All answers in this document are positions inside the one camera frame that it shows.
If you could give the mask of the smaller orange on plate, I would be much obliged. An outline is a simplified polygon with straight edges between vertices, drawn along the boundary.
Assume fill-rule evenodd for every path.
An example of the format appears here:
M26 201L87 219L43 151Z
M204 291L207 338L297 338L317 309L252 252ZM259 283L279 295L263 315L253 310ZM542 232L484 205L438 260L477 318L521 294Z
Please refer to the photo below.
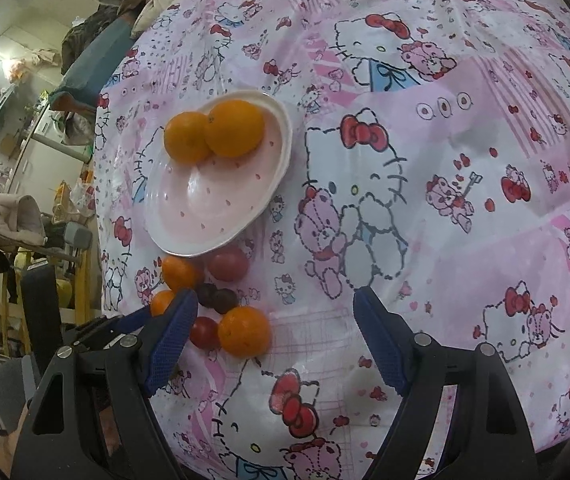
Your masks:
M163 130L163 146L174 162L194 166L211 155L205 139L207 116L183 112L172 117Z

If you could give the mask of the dark purple grape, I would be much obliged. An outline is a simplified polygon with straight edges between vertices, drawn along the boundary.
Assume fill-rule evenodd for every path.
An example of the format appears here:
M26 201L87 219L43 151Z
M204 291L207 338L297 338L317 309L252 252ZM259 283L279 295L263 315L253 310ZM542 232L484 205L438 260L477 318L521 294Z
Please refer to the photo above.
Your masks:
M205 308L212 307L213 297L217 291L217 286L210 283L201 283L195 288L198 302Z
M224 315L238 306L236 292L228 288L217 289L211 297L211 304L215 312Z

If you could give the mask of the teal pillow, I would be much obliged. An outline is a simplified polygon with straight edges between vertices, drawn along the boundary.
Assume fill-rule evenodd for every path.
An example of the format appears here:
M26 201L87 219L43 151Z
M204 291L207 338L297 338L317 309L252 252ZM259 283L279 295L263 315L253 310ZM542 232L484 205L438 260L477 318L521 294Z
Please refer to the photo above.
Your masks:
M122 15L108 25L74 61L48 96L51 110L93 116L104 88L134 44L132 21Z

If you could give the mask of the large red tomato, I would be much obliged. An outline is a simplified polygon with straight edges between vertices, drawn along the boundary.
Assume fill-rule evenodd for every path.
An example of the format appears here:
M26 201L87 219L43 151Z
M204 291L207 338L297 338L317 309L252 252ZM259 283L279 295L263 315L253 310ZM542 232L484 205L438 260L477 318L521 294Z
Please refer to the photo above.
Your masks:
M208 259L207 269L218 281L240 281L248 272L249 260L245 252L236 246L223 247Z

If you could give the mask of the small red cherry tomato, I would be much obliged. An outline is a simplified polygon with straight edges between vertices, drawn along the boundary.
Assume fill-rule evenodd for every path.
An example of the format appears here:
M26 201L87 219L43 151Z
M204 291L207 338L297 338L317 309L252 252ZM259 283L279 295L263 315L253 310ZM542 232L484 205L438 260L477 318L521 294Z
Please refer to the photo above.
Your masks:
M189 340L200 350L210 351L220 347L218 323L207 316L197 316L191 330Z

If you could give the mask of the large orange on plate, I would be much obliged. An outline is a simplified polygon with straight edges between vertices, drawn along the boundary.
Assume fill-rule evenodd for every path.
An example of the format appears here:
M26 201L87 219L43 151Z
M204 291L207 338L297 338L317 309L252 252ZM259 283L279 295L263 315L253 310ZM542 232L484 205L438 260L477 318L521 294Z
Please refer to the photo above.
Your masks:
M255 150L264 138L265 122L257 105L243 100L226 100L210 110L205 140L213 154L238 158Z

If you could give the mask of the Hello Kitty bed sheet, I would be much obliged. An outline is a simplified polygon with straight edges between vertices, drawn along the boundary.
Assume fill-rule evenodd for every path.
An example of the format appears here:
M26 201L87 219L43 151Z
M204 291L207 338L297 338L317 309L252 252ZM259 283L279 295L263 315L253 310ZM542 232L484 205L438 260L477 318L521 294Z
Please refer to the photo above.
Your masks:
M537 450L570 439L570 8L563 0L341 0L294 36L256 0L184 0L102 88L102 306L163 287L145 229L170 118L237 89L301 116L291 166L236 240L234 290L272 326L239 360L187 346L153 407L215 479L359 479L400 405L352 315L361 286L447 346L489 342Z

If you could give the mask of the orange mandarin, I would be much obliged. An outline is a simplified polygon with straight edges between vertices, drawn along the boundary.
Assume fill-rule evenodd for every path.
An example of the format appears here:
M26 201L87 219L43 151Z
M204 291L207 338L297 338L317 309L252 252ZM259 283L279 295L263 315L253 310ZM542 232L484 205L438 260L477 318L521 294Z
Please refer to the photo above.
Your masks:
M171 289L160 290L160 292L157 292L157 294L151 297L151 301L149 301L149 310L151 310L151 315L163 315L163 313L165 313L169 308L174 297L175 294Z
M177 256L163 258L161 274L163 274L163 281L172 292L179 292L182 289L195 289L205 280L205 274L200 266L197 266L192 260Z
M262 356L271 346L271 325L259 309L238 306L225 313L218 324L221 348L239 359Z

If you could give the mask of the pink heart-shaped plate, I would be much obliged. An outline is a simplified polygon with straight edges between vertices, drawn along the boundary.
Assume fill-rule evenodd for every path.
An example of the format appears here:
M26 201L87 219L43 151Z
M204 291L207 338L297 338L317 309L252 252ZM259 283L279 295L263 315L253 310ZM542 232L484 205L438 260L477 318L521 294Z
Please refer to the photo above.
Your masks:
M208 113L233 99L253 103L264 114L264 140L252 153L238 159L211 156L189 167L160 151L149 171L145 229L169 255L197 257L229 244L268 208L287 173L301 119L296 107L245 89L217 96L199 110Z

